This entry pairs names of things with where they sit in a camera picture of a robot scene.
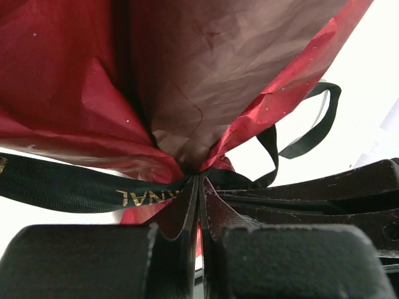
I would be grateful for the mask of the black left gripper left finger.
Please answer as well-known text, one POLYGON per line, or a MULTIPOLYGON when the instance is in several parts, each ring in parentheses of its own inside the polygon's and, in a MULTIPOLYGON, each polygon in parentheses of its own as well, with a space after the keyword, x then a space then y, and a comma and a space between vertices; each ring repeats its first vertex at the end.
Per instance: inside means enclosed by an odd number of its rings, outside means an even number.
POLYGON ((1 259, 2 298, 192 298, 198 178, 143 225, 31 225, 1 259))

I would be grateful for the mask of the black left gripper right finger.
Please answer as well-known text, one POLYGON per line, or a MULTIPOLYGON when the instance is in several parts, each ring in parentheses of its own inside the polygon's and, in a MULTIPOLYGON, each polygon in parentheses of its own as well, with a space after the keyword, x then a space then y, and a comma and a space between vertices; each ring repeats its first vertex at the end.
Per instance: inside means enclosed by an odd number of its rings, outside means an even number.
POLYGON ((337 224, 259 225, 199 179, 206 298, 388 298, 371 240, 337 224))

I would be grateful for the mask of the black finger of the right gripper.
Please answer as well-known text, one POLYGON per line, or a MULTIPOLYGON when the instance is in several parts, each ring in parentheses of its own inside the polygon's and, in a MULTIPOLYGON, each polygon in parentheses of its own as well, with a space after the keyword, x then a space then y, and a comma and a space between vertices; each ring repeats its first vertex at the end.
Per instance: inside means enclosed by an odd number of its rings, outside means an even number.
POLYGON ((325 215, 364 214, 398 208, 398 158, 384 159, 311 181, 252 190, 218 190, 236 206, 325 215))

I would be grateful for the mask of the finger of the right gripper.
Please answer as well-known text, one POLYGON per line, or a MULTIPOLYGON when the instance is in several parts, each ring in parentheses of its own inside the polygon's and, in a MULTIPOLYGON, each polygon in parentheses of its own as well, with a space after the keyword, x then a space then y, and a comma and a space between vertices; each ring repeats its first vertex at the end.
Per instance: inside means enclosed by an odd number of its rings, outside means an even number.
POLYGON ((358 227, 372 241, 384 265, 398 264, 398 209, 322 215, 240 205, 233 205, 232 208, 263 224, 339 224, 358 227))

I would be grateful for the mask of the dark green printed ribbon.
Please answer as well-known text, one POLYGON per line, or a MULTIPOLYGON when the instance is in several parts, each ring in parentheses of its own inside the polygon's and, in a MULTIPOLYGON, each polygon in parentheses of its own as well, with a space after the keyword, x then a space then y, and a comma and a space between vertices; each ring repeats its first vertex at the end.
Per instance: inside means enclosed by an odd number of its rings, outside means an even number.
MULTIPOLYGON (((279 158, 293 159, 315 148, 329 133, 342 89, 319 82, 309 97, 329 92, 329 107, 321 121, 282 150, 277 149, 275 126, 256 138, 274 166, 279 158)), ((93 214, 145 207, 176 198, 193 175, 171 183, 151 183, 13 154, 1 154, 1 196, 30 206, 60 212, 93 214)))

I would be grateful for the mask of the red paper flower wrapping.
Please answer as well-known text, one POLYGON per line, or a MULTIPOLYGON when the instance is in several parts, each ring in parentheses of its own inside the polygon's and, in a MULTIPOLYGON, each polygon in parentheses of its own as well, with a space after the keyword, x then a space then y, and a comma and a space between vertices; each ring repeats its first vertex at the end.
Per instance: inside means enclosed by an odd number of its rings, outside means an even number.
POLYGON ((260 189, 226 153, 290 114, 370 1, 2 1, 1 146, 260 189))

